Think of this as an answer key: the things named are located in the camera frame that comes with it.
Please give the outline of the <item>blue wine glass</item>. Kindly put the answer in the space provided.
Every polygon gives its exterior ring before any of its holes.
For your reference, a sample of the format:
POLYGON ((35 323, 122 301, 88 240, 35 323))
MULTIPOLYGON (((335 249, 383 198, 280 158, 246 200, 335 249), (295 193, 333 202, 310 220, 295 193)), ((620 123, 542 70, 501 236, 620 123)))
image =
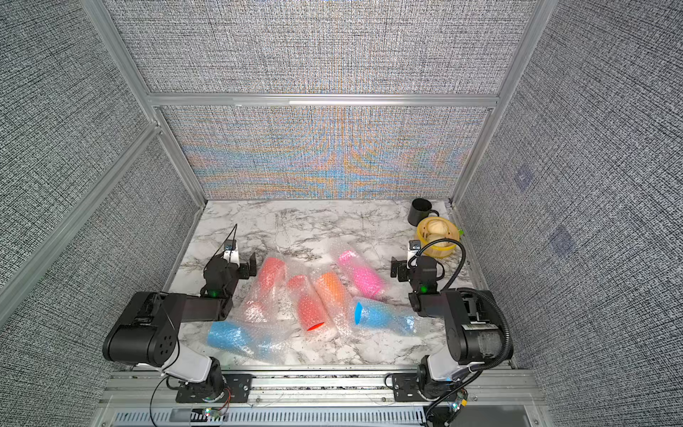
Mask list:
POLYGON ((289 348, 288 340, 293 332, 295 331, 290 325, 279 322, 224 320, 213 323, 206 342, 215 349, 275 363, 285 359, 289 348))
POLYGON ((425 336, 430 323, 405 306, 354 297, 350 304, 350 325, 360 330, 386 330, 400 336, 425 336))

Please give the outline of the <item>red wine glass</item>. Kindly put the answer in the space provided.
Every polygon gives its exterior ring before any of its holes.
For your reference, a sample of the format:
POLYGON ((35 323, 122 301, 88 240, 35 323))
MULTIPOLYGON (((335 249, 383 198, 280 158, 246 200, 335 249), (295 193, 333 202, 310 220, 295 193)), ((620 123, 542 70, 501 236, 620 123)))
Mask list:
POLYGON ((302 332, 308 337, 334 338, 336 327, 309 276, 296 274, 288 279, 286 287, 302 332))

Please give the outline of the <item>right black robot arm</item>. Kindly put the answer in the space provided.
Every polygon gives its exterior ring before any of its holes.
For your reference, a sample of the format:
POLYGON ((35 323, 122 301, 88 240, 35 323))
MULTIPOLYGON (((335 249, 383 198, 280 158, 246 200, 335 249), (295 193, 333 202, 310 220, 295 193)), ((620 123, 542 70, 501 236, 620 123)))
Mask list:
POLYGON ((422 318, 441 318, 446 334, 445 346, 423 357, 414 374, 391 375, 397 402, 437 400, 514 354, 509 324, 492 293, 437 290, 437 269, 438 261, 429 256, 418 256, 413 264, 391 260, 391 277, 411 285, 412 309, 422 318))

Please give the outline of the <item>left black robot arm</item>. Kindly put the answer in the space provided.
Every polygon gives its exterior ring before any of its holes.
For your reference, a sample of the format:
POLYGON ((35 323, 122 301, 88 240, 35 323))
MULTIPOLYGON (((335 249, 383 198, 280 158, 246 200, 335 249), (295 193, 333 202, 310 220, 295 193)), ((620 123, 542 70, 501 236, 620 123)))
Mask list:
POLYGON ((232 263, 222 253, 203 271, 206 284, 199 295, 138 292, 133 295, 104 340, 109 361, 149 365, 179 381, 175 401, 181 404, 245 403, 251 375, 224 375, 221 363, 180 342, 183 323, 224 321, 233 307, 238 281, 257 275, 256 256, 232 263))

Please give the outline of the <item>pink wrapped wine glass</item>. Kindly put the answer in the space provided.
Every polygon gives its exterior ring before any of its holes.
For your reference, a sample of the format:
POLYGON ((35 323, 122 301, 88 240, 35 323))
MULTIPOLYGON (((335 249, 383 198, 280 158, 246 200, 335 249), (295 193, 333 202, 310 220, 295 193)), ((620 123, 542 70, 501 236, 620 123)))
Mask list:
POLYGON ((333 247, 332 258, 362 296, 374 300, 385 297, 385 280, 355 248, 348 245, 333 247))

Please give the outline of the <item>coral wrapped wine glass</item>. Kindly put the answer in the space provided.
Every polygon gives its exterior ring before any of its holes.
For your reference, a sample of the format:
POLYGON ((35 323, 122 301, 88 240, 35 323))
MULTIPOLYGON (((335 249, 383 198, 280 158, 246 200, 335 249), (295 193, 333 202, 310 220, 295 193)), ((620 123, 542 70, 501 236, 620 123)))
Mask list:
POLYGON ((287 264, 284 260, 274 256, 266 258, 254 284, 238 306, 235 317, 249 323, 274 322, 286 274, 287 264))

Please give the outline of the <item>orange wrapped wine glass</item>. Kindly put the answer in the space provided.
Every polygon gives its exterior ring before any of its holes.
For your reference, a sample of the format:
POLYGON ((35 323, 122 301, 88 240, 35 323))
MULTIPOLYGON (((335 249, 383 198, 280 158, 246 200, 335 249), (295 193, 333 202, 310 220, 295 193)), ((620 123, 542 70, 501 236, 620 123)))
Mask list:
POLYGON ((314 270, 313 286, 327 314, 342 336, 353 332, 353 297, 332 269, 314 270))

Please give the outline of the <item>yellow bamboo steamer basket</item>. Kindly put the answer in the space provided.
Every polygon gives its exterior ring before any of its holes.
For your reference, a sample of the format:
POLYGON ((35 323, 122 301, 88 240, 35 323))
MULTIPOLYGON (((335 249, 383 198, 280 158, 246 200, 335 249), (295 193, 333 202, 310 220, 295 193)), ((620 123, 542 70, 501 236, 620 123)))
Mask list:
MULTIPOLYGON (((450 238, 459 241, 461 236, 462 231, 458 229, 455 224, 439 216, 424 218, 419 222, 416 229, 416 237, 421 242, 422 247, 441 238, 450 238)), ((432 258, 445 259, 453 254, 457 248, 457 245, 453 243, 439 242, 426 249, 424 253, 432 258)))

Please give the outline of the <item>upper white bun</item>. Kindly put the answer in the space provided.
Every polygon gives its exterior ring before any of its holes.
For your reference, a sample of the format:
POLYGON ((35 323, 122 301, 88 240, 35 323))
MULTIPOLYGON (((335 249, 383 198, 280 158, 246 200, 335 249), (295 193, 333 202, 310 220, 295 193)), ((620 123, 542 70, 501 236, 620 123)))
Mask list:
POLYGON ((429 221, 425 226, 428 238, 447 238, 449 233, 448 225, 441 221, 429 221))

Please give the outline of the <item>black mug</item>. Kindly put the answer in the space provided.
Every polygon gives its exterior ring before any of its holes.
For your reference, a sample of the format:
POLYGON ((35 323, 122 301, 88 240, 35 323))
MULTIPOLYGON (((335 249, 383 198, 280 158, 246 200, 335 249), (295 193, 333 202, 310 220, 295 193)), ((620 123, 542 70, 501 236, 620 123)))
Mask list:
POLYGON ((440 216, 440 213, 433 208, 432 202, 430 202, 428 199, 422 199, 420 197, 419 199, 414 199, 411 202, 407 221, 411 226, 417 227, 422 220, 430 217, 431 215, 440 216))

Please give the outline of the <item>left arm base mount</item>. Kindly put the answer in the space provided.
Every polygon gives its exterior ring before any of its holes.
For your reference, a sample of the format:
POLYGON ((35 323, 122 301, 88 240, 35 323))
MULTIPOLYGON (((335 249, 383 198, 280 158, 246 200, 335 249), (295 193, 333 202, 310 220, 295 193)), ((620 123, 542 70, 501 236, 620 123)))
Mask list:
POLYGON ((218 404, 247 403, 254 377, 249 374, 223 375, 222 380, 215 382, 215 377, 208 377, 202 383, 181 383, 175 397, 179 404, 218 404))

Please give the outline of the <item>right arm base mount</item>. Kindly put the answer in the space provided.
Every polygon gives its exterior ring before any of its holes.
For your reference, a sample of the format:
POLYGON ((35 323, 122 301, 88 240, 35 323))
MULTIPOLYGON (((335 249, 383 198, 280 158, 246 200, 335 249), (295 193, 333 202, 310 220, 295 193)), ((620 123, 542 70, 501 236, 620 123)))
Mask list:
POLYGON ((455 389, 458 382, 436 382, 418 373, 390 374, 387 384, 394 400, 400 403, 434 401, 455 389))

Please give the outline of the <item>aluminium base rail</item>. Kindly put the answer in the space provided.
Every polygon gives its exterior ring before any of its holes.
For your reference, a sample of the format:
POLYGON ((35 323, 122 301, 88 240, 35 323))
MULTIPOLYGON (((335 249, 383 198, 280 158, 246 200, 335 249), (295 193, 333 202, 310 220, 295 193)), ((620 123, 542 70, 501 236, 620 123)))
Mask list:
POLYGON ((108 379, 92 426, 551 426, 529 370, 495 368, 444 401, 414 366, 234 367, 229 400, 179 403, 180 385, 149 368, 108 379))

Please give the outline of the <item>aluminium frame crossbar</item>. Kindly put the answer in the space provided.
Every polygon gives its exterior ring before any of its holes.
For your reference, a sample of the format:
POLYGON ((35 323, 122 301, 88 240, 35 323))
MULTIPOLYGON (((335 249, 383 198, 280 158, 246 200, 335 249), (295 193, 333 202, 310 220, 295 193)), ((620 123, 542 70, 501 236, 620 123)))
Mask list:
POLYGON ((500 98, 478 94, 149 94, 153 106, 426 106, 494 108, 500 98))

